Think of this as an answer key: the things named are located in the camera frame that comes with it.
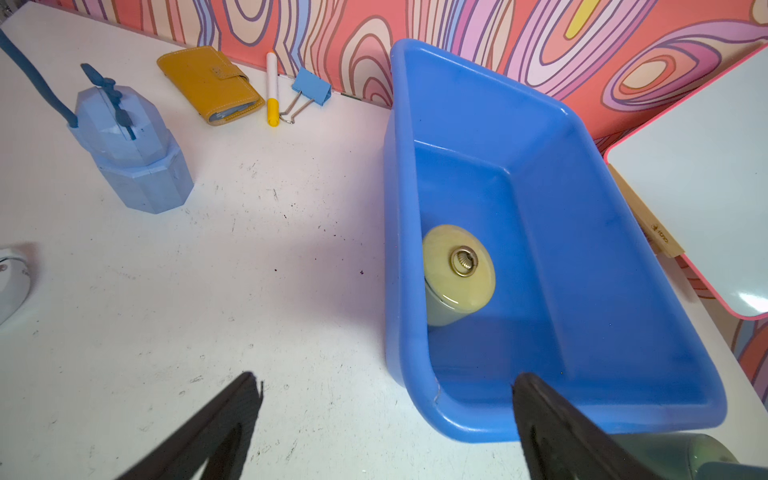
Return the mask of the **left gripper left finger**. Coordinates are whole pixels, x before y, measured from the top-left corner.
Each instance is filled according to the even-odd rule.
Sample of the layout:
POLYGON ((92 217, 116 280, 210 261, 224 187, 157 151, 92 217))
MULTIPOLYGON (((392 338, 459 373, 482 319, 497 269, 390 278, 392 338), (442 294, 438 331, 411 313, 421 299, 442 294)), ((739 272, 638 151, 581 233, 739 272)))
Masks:
POLYGON ((264 400, 263 383, 243 372, 123 479, 241 477, 264 400))

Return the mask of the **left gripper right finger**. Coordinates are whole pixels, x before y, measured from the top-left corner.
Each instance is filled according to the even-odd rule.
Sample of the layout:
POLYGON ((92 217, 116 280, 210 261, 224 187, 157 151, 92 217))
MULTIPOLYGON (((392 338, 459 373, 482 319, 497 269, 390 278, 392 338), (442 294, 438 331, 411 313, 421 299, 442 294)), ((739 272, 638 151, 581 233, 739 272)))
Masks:
POLYGON ((657 479, 534 373, 511 385, 513 413, 532 479, 657 479))

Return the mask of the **green tea canister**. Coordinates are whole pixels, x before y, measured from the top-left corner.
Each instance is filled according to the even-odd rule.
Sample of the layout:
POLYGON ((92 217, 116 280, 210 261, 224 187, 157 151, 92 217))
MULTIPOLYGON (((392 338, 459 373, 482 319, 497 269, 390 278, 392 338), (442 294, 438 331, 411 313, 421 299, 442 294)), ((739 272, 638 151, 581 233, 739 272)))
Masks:
POLYGON ((766 479, 767 469, 739 462, 707 434, 619 434, 612 439, 664 479, 766 479))

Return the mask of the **blue plastic basket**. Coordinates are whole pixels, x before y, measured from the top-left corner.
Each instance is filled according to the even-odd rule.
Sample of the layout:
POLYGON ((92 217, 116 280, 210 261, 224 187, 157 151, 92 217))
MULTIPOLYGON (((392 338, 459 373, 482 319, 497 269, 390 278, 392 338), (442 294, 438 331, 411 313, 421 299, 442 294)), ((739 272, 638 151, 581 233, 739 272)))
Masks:
POLYGON ((415 408, 461 442, 518 437, 512 384, 532 372, 609 433, 711 428, 714 363, 582 120, 473 62, 403 39, 383 147, 386 362, 415 408), (423 237, 489 251, 489 304, 427 323, 423 237))

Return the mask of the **yellow-green tea canister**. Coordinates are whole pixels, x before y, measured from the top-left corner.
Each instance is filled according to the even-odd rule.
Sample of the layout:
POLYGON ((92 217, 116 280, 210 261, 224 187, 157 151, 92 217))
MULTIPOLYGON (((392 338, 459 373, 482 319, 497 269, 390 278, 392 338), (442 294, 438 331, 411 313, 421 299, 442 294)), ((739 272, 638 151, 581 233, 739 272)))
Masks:
POLYGON ((426 234, 422 247, 429 326, 447 326, 490 302, 495 269, 474 235, 455 225, 439 225, 426 234))

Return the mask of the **wooden easel stand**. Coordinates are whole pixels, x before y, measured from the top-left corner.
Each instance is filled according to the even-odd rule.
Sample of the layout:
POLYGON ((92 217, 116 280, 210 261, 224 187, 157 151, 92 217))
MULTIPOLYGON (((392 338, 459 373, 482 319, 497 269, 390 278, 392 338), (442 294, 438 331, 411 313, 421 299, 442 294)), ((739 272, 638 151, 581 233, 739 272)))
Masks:
POLYGON ((670 231, 658 220, 656 215, 630 187, 626 180, 611 165, 607 165, 621 194, 629 205, 636 221, 656 253, 663 253, 669 258, 675 258, 685 253, 681 245, 674 239, 670 231))

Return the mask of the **small white object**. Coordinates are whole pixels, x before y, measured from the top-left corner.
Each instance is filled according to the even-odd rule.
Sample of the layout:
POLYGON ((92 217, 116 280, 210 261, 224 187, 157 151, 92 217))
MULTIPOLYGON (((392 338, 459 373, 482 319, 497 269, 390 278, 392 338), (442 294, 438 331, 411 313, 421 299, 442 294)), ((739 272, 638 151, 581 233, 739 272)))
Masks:
POLYGON ((15 248, 1 250, 0 323, 7 321, 24 303, 31 289, 26 255, 15 248))

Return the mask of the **blue bottle with brush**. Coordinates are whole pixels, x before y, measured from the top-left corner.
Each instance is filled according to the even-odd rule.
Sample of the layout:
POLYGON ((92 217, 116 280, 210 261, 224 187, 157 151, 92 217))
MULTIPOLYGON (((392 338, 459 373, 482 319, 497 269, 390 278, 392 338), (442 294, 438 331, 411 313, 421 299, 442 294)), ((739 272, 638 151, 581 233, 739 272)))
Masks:
POLYGON ((83 63, 92 86, 78 93, 71 110, 6 34, 1 35, 1 49, 65 119, 126 207, 159 214, 184 205, 194 183, 178 142, 153 103, 83 63))

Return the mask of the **yellow white marker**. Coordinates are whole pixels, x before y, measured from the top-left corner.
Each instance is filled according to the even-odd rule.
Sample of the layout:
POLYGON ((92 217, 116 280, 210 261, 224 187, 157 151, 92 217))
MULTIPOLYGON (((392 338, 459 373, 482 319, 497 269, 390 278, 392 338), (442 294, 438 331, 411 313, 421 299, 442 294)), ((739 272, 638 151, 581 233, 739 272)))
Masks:
POLYGON ((278 100, 278 59, 274 51, 266 55, 267 73, 267 122, 271 127, 277 127, 280 123, 280 110, 278 100))

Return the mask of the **yellow square pad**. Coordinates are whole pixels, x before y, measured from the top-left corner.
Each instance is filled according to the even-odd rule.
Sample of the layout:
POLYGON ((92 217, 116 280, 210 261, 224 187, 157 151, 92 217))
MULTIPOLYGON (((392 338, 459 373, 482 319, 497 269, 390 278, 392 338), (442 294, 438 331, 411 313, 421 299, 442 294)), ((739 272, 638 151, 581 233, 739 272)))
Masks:
POLYGON ((209 125, 232 122, 265 104, 246 74, 211 46, 171 52, 156 63, 209 125))

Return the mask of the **blue binder clip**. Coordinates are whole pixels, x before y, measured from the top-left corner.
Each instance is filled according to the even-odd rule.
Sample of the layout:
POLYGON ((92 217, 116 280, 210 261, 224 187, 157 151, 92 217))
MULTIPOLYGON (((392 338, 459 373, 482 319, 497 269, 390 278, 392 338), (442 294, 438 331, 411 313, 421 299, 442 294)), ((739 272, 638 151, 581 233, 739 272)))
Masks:
POLYGON ((279 113, 279 119, 288 124, 294 124, 296 117, 308 106, 323 106, 332 95, 331 84, 306 69, 299 71, 292 89, 296 96, 287 109, 279 113))

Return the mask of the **white board pink frame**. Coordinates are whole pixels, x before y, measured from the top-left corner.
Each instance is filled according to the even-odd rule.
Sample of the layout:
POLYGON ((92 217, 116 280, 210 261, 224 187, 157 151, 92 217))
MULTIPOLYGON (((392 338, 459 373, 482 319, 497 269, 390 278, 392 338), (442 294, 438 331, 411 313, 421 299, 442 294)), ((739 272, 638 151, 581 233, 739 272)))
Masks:
POLYGON ((767 316, 767 49, 761 47, 604 155, 731 315, 767 316))

